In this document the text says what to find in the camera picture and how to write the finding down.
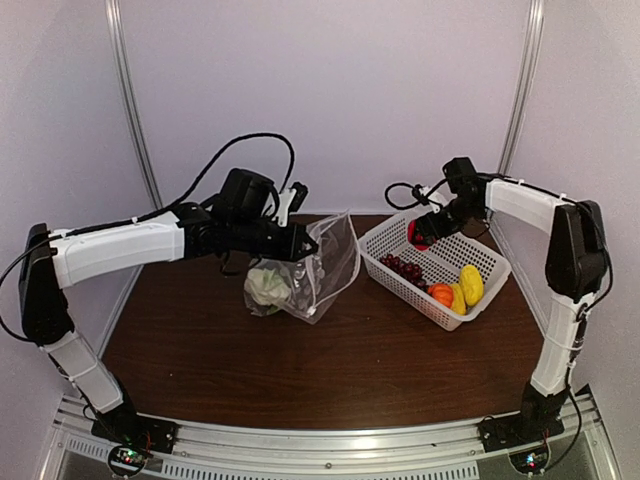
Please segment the red toy bell pepper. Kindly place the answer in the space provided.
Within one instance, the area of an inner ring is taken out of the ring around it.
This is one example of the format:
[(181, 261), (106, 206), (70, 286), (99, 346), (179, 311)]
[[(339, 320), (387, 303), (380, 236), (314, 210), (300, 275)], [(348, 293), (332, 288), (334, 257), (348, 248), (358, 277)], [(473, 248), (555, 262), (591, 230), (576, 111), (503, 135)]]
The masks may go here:
[(426, 251), (430, 244), (425, 237), (420, 233), (415, 220), (411, 220), (407, 229), (408, 242), (419, 251)]

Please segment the clear zip top bag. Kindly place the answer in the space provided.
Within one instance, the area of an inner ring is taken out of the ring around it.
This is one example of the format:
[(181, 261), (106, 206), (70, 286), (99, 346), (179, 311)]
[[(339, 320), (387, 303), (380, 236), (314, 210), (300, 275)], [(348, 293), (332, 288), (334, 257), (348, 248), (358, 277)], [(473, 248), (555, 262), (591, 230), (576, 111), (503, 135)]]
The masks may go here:
[(261, 260), (253, 268), (276, 270), (291, 288), (288, 302), (278, 312), (314, 325), (356, 280), (361, 255), (349, 212), (313, 222), (307, 232), (319, 245), (316, 253), (296, 263)]

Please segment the white toy cauliflower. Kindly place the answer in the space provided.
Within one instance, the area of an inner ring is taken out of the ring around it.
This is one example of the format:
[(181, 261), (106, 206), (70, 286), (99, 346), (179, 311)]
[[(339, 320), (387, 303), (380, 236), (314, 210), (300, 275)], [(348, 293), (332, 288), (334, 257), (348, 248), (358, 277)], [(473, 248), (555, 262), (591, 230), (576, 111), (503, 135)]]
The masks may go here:
[(274, 269), (252, 268), (244, 281), (244, 299), (254, 316), (272, 315), (286, 305), (291, 288)]

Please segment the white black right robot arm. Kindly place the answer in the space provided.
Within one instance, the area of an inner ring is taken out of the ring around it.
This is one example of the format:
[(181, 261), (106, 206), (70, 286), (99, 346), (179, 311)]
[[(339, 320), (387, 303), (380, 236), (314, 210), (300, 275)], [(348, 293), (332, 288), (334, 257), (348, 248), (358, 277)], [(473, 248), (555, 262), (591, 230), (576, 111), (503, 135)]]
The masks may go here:
[(417, 203), (436, 208), (417, 219), (413, 243), (430, 247), (489, 213), (505, 214), (549, 237), (545, 276), (551, 314), (521, 412), (512, 423), (517, 438), (530, 442), (550, 426), (551, 416), (568, 398), (586, 321), (610, 291), (602, 284), (612, 281), (613, 269), (601, 207), (593, 200), (573, 200), (523, 180), (480, 173), (467, 157), (447, 162), (443, 174), (442, 182), (453, 196), (448, 202), (435, 199), (435, 187), (411, 188)]

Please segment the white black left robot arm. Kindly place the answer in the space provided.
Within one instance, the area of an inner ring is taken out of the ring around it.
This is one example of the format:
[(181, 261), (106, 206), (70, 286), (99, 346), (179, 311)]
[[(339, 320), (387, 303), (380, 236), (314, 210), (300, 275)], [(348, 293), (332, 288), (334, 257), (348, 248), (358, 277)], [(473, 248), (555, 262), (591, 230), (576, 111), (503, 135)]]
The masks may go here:
[(303, 225), (290, 221), (308, 195), (296, 182), (278, 191), (269, 178), (232, 169), (221, 191), (202, 203), (179, 201), (161, 213), (76, 230), (31, 228), (19, 295), (25, 338), (43, 349), (104, 416), (123, 444), (144, 433), (124, 389), (76, 330), (64, 291), (112, 272), (159, 262), (223, 258), (233, 251), (295, 262), (315, 253)]

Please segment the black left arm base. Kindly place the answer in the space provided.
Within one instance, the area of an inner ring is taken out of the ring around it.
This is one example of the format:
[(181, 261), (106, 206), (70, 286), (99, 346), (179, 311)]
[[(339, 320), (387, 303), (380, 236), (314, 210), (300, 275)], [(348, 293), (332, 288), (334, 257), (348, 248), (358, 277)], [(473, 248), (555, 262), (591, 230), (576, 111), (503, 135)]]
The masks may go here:
[(117, 442), (134, 450), (171, 454), (178, 425), (169, 420), (140, 415), (124, 386), (123, 403), (107, 413), (98, 412), (93, 421), (93, 436)]

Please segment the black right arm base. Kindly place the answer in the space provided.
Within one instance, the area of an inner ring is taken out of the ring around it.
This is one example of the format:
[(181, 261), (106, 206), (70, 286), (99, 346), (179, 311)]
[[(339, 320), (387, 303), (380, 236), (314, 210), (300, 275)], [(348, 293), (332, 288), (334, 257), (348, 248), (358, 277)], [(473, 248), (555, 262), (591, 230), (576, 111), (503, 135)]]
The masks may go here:
[(503, 417), (487, 416), (477, 424), (484, 450), (510, 449), (540, 442), (547, 434), (562, 434), (565, 428), (560, 413), (568, 397), (567, 387), (545, 396), (527, 384), (518, 412)]

